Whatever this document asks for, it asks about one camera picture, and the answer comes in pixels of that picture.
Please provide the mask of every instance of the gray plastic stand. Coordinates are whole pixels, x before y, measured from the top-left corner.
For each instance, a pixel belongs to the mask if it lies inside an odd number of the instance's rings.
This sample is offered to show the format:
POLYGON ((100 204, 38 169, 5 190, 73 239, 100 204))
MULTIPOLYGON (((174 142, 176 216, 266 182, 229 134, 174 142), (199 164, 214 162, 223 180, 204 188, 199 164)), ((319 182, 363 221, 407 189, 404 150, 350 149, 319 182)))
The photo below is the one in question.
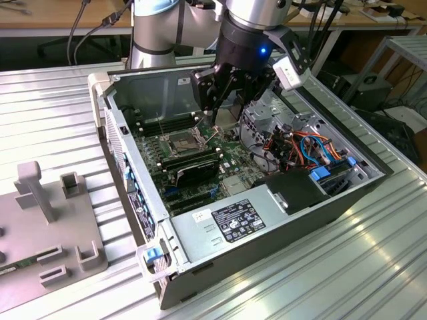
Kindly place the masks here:
POLYGON ((85 179, 40 178, 37 162, 18 165, 18 192, 0 195, 0 313, 108 265, 85 179))

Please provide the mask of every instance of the power cable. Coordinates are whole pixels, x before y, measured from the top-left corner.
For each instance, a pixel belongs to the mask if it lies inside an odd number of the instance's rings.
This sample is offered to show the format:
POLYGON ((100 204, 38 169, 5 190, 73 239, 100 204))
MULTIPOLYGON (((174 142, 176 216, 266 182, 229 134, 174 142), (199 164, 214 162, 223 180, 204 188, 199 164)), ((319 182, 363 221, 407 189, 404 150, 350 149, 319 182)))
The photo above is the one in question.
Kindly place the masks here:
POLYGON ((79 13, 77 14, 77 17, 75 18, 73 26, 71 27, 71 30, 69 32, 68 42, 67 42, 67 60, 68 60, 68 65, 72 65, 70 50, 71 50, 71 42, 73 41, 74 31, 77 28, 77 25, 79 24, 79 21, 81 19, 81 16, 83 15, 83 12, 85 11, 86 5, 88 5, 90 2, 91 2, 91 0, 83 0, 81 2, 81 7, 80 7, 80 10, 79 10, 79 13))
POLYGON ((126 5, 119 11, 113 12, 111 15, 106 16, 104 19, 102 19, 102 22, 100 25, 98 25, 96 28, 93 28, 91 31, 89 31, 88 33, 85 34, 85 36, 79 41, 79 43, 76 45, 75 49, 74 49, 74 64, 77 65, 77 53, 79 51, 80 46, 83 44, 83 42, 86 41, 86 39, 88 37, 90 37, 91 35, 93 35, 95 32, 106 28, 106 27, 111 27, 113 25, 115 25, 121 18, 121 16, 124 14, 124 12, 126 11, 126 9, 128 9, 130 7, 130 5, 132 4, 133 0, 129 0, 126 5))

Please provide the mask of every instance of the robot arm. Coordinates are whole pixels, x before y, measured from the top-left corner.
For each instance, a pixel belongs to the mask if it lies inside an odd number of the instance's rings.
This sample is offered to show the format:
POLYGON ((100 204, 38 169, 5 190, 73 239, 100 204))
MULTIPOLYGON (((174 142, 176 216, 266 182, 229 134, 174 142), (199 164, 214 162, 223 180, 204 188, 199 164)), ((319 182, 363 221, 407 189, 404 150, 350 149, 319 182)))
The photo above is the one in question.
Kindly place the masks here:
POLYGON ((208 70, 191 74, 193 94, 201 110, 215 124, 221 104, 237 91, 241 106, 259 99, 279 77, 284 89, 300 87, 310 74, 308 59, 294 33, 282 25, 288 14, 286 0, 226 0, 216 60, 208 70), (286 56, 268 65, 277 45, 286 56))
POLYGON ((282 25, 290 5, 290 0, 135 0, 131 67, 174 64, 175 43, 207 47, 217 37, 215 63, 191 74, 195 101, 213 125, 232 91, 243 106, 262 96, 275 72, 286 90, 308 78, 306 54, 282 25), (270 66, 275 46, 286 56, 270 66))

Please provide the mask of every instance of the motherboard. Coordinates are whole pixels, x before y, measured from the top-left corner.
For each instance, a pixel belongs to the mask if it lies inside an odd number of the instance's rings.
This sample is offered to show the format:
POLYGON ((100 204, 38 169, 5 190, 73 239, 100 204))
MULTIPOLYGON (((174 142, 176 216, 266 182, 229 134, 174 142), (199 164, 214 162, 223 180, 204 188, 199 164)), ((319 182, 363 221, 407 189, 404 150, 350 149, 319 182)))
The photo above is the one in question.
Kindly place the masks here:
POLYGON ((210 127, 194 115, 186 116, 186 121, 190 117, 196 119, 190 128, 173 130, 184 122, 175 119, 172 127, 155 122, 133 132, 172 216, 245 191, 266 175, 240 143, 236 126, 210 127))

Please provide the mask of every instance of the table leg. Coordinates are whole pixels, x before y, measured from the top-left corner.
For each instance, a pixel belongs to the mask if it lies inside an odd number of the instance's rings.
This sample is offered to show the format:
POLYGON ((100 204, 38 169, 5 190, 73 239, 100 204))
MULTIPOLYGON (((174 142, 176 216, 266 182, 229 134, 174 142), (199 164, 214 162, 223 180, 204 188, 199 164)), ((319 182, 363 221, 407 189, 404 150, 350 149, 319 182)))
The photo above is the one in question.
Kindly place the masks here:
POLYGON ((351 100, 351 98, 353 97, 353 94, 357 91, 360 84, 363 82, 363 80, 367 76, 368 72, 372 70, 375 63, 381 57, 381 55, 383 54, 384 50, 387 47, 387 40, 388 40, 387 37, 381 40, 381 43, 378 46, 378 48, 375 50, 374 54, 371 56, 371 58, 369 58, 368 62, 365 64, 362 71, 358 74, 356 80, 353 82, 351 87, 347 90, 346 94, 343 96, 342 101, 344 103, 348 103, 351 100))
POLYGON ((332 31, 328 37, 328 40, 326 40, 326 43, 323 46, 323 49, 320 52, 319 57, 316 60, 316 63, 314 63, 314 66, 312 67, 312 74, 315 77, 317 77, 317 75, 320 72, 320 69, 323 67, 323 64, 325 63, 326 59, 329 57, 329 54, 331 53, 332 48, 334 48, 336 41, 340 37, 341 32, 342 31, 340 29, 332 31))
POLYGON ((205 48, 193 48, 193 55, 204 55, 205 54, 205 48))

